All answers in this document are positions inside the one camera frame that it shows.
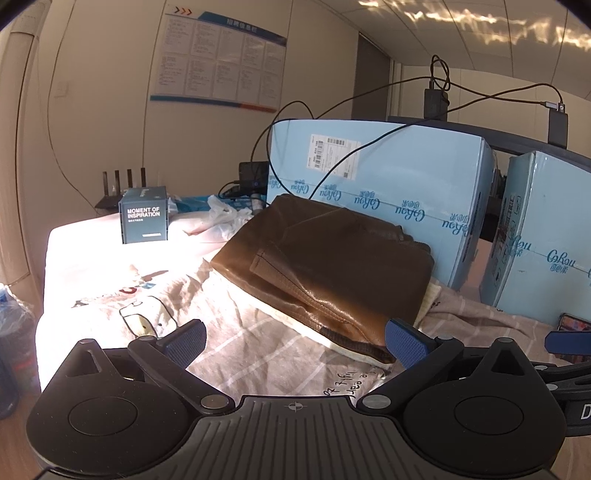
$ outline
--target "power adapter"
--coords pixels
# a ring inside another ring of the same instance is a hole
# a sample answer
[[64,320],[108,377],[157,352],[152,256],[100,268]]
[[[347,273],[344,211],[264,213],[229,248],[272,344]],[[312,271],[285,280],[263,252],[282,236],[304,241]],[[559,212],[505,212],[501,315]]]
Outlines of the power adapter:
[[563,103],[549,106],[548,143],[566,149],[569,139],[569,116]]
[[447,92],[432,87],[425,88],[423,118],[433,118],[446,122],[448,107]]

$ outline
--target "phone screen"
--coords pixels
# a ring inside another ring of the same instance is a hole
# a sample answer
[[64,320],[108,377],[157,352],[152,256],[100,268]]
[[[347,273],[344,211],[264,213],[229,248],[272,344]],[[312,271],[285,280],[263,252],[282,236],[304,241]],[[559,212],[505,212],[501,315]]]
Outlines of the phone screen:
[[[560,323],[558,324],[559,332],[591,332],[591,322],[573,317],[568,313],[563,313],[560,316]],[[556,355],[556,357],[566,360],[572,364],[579,364],[591,360],[591,355]]]

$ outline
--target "gray door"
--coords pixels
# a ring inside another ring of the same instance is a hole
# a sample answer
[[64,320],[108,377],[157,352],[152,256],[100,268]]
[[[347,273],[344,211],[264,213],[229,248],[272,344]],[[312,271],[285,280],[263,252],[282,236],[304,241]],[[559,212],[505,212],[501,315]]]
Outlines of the gray door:
[[[364,36],[359,36],[354,95],[390,82],[391,59]],[[388,88],[353,100],[353,120],[385,121],[388,116]]]

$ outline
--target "bed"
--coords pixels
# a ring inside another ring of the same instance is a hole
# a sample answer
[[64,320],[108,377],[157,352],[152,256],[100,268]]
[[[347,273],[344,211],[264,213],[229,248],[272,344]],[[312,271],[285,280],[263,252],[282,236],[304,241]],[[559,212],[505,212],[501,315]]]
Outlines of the bed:
[[[237,402],[244,394],[349,395],[355,402],[402,370],[344,354],[228,282],[209,263],[222,246],[194,236],[122,245],[118,215],[52,231],[36,333],[41,388],[82,338],[118,348],[193,318],[206,325],[207,346],[188,370]],[[512,337],[531,360],[563,365],[544,349],[550,327],[477,301],[489,248],[479,244],[463,294],[441,287],[418,327],[468,346]],[[588,437],[566,439],[554,473],[586,478],[590,453]]]

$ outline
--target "notice board poster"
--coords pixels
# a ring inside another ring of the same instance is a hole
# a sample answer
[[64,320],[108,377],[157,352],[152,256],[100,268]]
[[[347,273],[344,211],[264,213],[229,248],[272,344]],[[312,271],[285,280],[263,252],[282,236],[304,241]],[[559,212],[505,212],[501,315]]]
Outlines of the notice board poster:
[[275,112],[287,39],[234,18],[168,5],[150,100]]

